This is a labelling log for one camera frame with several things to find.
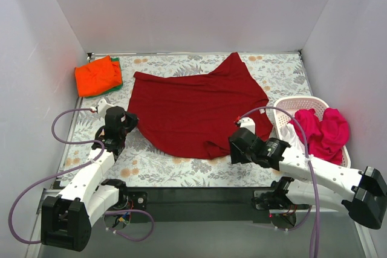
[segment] white wall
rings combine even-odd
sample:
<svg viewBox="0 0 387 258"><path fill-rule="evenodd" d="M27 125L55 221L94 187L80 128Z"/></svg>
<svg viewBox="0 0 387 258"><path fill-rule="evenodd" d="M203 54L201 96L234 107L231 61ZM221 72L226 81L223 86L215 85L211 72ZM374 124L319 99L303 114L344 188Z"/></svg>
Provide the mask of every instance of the white wall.
<svg viewBox="0 0 387 258"><path fill-rule="evenodd" d="M328 0L57 0L85 51L294 51Z"/></svg>
<svg viewBox="0 0 387 258"><path fill-rule="evenodd" d="M387 0L329 0L304 48L314 94L339 108L351 126L354 167L387 178ZM387 257L387 221L372 232Z"/></svg>
<svg viewBox="0 0 387 258"><path fill-rule="evenodd" d="M8 211L24 188L56 172L63 145L51 136L51 122L74 107L74 67L86 56L56 0L0 0L0 7L0 257L24 257L27 247L11 236ZM66 137L69 123L70 116L58 134ZM42 189L16 209L16 230L25 239Z"/></svg>

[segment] white robotic arm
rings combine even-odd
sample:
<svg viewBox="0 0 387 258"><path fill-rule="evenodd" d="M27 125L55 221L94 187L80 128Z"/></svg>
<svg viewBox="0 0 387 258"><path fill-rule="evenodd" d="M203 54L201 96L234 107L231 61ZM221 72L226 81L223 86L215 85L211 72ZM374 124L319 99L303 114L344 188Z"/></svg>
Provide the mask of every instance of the white robotic arm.
<svg viewBox="0 0 387 258"><path fill-rule="evenodd" d="M43 202L43 244L82 251L96 221L112 206L121 208L121 204L128 203L123 197L126 184L116 179L104 181L103 177L125 148L126 135L136 127L138 118L105 99L91 110L105 119L105 125L95 136L105 149L94 160L102 149L99 143L94 143L88 157L90 164L80 169L57 196L49 196Z"/></svg>
<svg viewBox="0 0 387 258"><path fill-rule="evenodd" d="M256 198L257 207L285 208L290 204L315 204L308 160L302 151L270 138L262 141L254 134L254 123L242 118L240 128L229 138L232 163L256 163L281 171L273 190ZM363 172L310 156L316 175L321 207L347 212L356 222L379 229L387 208L387 185L380 172L367 167Z"/></svg>

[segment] pink garment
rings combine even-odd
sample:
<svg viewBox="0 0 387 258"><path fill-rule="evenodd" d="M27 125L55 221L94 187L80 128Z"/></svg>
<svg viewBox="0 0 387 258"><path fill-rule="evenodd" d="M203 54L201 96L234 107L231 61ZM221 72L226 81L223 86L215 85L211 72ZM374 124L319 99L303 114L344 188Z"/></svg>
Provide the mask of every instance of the pink garment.
<svg viewBox="0 0 387 258"><path fill-rule="evenodd" d="M305 131L309 144L309 153L315 157L340 165L342 163L342 147L350 138L348 122L337 109L327 108L322 120L315 116L314 109L301 109L295 114L297 121ZM303 141L302 134L293 121L297 136Z"/></svg>

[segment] table surface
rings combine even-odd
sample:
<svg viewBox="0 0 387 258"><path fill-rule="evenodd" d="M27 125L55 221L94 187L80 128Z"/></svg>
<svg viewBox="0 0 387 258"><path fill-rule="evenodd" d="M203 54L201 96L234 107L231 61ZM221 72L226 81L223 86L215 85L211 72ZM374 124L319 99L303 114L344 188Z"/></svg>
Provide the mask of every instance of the table surface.
<svg viewBox="0 0 387 258"><path fill-rule="evenodd" d="M311 95L307 76L298 54L240 54L252 77L264 89L269 105L277 99L294 95ZM110 103L128 107L135 78L140 71L160 77L207 74L226 59L226 54L150 55L120 57L123 87L104 95ZM81 107L95 106L102 97L84 98ZM274 117L268 111L274 124ZM72 141L94 139L103 126L103 119L88 111L78 113ZM90 145L70 146L66 150L61 170L87 161ZM60 179L66 186L76 172ZM258 187L270 186L281 173L255 164L231 165L230 157L214 160L176 158L160 152L139 131L134 129L126 138L125 150L106 178L118 178L133 187Z"/></svg>

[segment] orange cloth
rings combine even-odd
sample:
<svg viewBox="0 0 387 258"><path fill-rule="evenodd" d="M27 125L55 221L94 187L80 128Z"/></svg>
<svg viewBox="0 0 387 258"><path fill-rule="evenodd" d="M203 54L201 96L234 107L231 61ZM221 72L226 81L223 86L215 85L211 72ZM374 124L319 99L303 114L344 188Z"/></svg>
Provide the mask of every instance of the orange cloth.
<svg viewBox="0 0 387 258"><path fill-rule="evenodd" d="M100 95L122 84L120 62L112 62L109 56L75 68L79 97Z"/></svg>

